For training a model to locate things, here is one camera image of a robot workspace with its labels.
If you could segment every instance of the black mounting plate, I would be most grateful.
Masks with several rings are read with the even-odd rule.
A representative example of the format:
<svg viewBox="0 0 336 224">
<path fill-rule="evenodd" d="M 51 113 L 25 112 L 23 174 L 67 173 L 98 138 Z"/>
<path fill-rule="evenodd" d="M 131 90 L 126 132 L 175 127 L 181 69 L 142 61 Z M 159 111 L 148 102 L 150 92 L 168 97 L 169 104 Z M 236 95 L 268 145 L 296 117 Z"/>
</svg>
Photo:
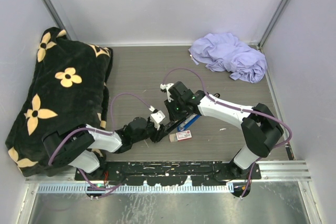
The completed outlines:
<svg viewBox="0 0 336 224">
<path fill-rule="evenodd" d="M 247 179 L 235 178 L 229 172 L 229 162 L 222 161 L 180 161 L 180 162 L 106 162 L 109 184 L 127 184 L 142 186 L 146 180 L 149 186 L 183 185 L 191 177 L 193 186 L 223 185 L 221 180 Z M 253 168 L 252 179 L 261 179 L 259 165 Z M 75 180 L 83 181 L 76 172 Z M 95 180 L 104 180 L 104 174 Z"/>
</svg>

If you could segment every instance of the blue object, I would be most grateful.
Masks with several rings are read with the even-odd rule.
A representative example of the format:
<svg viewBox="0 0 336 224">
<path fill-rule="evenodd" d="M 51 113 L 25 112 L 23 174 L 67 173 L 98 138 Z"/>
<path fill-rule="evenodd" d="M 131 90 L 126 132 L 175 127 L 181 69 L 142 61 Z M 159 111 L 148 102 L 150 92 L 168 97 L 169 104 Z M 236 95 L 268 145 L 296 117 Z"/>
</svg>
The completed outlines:
<svg viewBox="0 0 336 224">
<path fill-rule="evenodd" d="M 211 71 L 229 71 L 234 80 L 259 82 L 265 75 L 265 56 L 230 33 L 208 34 L 189 49 L 194 60 Z"/>
<path fill-rule="evenodd" d="M 185 131 L 187 128 L 189 128 L 198 118 L 200 117 L 200 115 L 197 114 L 192 114 L 191 116 L 189 116 L 183 123 L 181 123 L 178 127 L 177 127 L 177 131 Z"/>
</svg>

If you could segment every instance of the white label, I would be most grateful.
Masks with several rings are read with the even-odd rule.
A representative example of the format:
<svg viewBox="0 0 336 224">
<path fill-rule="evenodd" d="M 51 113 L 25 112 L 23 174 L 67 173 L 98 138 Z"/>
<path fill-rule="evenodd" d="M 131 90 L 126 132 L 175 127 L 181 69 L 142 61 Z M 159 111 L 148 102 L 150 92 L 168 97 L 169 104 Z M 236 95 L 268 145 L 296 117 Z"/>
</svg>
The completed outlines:
<svg viewBox="0 0 336 224">
<path fill-rule="evenodd" d="M 185 140 L 191 138 L 191 132 L 190 131 L 181 131 L 177 132 L 176 134 L 177 140 Z"/>
</svg>

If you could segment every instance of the yellow flower print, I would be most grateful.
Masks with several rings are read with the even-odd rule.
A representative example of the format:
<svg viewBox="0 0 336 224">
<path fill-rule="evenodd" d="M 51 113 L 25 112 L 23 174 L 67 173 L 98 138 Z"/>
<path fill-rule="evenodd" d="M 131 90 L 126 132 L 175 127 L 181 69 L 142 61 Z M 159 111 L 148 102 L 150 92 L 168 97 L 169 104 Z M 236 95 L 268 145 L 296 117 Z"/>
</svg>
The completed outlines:
<svg viewBox="0 0 336 224">
<path fill-rule="evenodd" d="M 52 48 L 54 45 L 56 45 L 55 42 L 50 41 L 50 38 L 51 38 L 50 33 L 46 33 L 43 35 L 40 46 L 37 51 L 37 61 L 38 62 L 43 61 L 47 50 Z"/>
<path fill-rule="evenodd" d="M 93 48 L 93 50 L 95 51 L 96 57 L 100 55 L 107 55 L 108 57 L 110 57 L 110 50 L 107 47 L 98 47 L 96 45 L 91 45 L 91 44 L 88 44 L 88 45 Z"/>
<path fill-rule="evenodd" d="M 34 166 L 38 163 L 37 161 L 33 162 L 28 158 L 23 158 L 23 159 L 18 160 L 19 159 L 19 154 L 14 149 L 14 147 L 10 148 L 10 150 L 8 151 L 8 154 L 9 154 L 10 158 L 12 160 L 14 160 L 14 162 L 17 164 L 17 167 L 19 167 L 19 168 L 32 167 L 32 166 Z"/>
<path fill-rule="evenodd" d="M 38 94 L 33 97 L 31 102 L 33 109 L 28 109 L 27 113 L 25 113 L 28 127 L 28 134 L 31 135 L 37 127 L 38 119 L 48 119 L 57 116 L 57 114 L 49 109 L 41 109 L 41 100 Z"/>
<path fill-rule="evenodd" d="M 100 121 L 100 127 L 105 129 L 106 128 L 106 121 L 101 119 L 101 113 L 97 113 L 97 114 L 98 114 L 98 118 L 99 118 L 99 121 Z"/>
<path fill-rule="evenodd" d="M 72 83 L 81 83 L 82 78 L 75 74 L 75 68 L 67 68 L 64 72 L 58 72 L 55 74 L 55 78 L 61 80 L 61 85 L 65 88 L 72 86 Z"/>
</svg>

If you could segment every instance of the white wall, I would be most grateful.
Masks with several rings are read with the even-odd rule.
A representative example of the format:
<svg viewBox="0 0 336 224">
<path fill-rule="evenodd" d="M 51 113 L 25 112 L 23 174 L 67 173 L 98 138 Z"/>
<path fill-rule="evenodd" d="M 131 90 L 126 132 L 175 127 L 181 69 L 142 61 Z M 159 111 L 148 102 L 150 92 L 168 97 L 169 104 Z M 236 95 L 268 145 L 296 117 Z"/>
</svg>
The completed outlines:
<svg viewBox="0 0 336 224">
<path fill-rule="evenodd" d="M 291 0 L 264 47 L 276 96 L 329 223 L 336 208 L 336 4 Z"/>
<path fill-rule="evenodd" d="M 5 140 L 27 97 L 42 32 L 54 22 L 41 0 L 0 0 L 0 223 L 16 221 L 24 178 Z"/>
<path fill-rule="evenodd" d="M 52 0 L 72 38 L 95 44 L 191 43 L 232 32 L 259 42 L 280 0 Z"/>
</svg>

